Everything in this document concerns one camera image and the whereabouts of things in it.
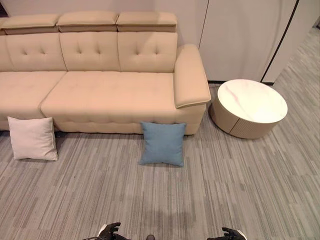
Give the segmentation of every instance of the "throw pillow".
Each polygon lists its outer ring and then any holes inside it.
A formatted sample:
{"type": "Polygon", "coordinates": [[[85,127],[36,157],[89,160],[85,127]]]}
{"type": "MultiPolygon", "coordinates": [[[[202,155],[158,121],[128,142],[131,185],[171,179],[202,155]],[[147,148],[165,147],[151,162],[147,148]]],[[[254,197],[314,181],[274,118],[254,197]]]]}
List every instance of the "throw pillow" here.
{"type": "Polygon", "coordinates": [[[52,117],[20,120],[8,116],[13,158],[58,160],[52,117]]]}
{"type": "Polygon", "coordinates": [[[144,136],[144,153],[140,164],[173,164],[184,166],[182,156],[185,123],[157,124],[141,122],[144,136]]]}

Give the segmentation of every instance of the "sofa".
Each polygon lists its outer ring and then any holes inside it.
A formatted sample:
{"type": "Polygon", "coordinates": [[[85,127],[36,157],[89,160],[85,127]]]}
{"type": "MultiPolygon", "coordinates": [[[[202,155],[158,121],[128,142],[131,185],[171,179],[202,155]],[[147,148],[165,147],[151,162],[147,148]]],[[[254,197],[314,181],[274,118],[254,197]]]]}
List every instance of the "sofa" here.
{"type": "Polygon", "coordinates": [[[0,131],[9,116],[52,117],[63,132],[141,134],[140,122],[197,132],[211,95],[198,48],[177,48],[174,14],[75,12],[38,24],[44,15],[0,26],[0,131]]]}

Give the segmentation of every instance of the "white pillow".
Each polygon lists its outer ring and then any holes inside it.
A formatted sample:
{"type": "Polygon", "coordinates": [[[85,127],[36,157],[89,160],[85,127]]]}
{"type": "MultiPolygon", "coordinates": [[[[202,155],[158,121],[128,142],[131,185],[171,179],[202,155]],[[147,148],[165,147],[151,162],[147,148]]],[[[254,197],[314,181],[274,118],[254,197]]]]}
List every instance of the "white pillow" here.
{"type": "Polygon", "coordinates": [[[14,159],[58,160],[52,117],[8,122],[14,159]]]}

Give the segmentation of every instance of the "headrest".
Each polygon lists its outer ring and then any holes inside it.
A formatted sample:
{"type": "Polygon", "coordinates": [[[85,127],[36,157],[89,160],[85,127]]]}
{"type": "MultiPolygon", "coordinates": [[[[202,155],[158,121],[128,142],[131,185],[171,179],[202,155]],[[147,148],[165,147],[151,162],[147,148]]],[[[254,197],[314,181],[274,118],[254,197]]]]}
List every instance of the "headrest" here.
{"type": "Polygon", "coordinates": [[[111,11],[77,11],[63,14],[58,22],[60,32],[117,31],[118,14],[111,11]]]}
{"type": "Polygon", "coordinates": [[[2,24],[7,20],[7,17],[0,17],[0,35],[6,35],[5,30],[2,28],[2,24]]]}
{"type": "Polygon", "coordinates": [[[116,21],[119,32],[175,32],[177,23],[169,12],[121,12],[116,21]]]}
{"type": "Polygon", "coordinates": [[[59,14],[35,14],[9,17],[2,28],[6,34],[37,34],[57,32],[59,14]]]}

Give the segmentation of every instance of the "sofa armrest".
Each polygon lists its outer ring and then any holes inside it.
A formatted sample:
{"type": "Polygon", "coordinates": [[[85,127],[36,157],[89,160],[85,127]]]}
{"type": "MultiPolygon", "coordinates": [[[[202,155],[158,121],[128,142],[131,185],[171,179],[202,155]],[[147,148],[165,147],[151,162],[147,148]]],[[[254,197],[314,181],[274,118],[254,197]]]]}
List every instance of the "sofa armrest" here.
{"type": "Polygon", "coordinates": [[[176,108],[205,104],[211,100],[208,80],[197,46],[186,44],[178,48],[173,87],[176,108]]]}

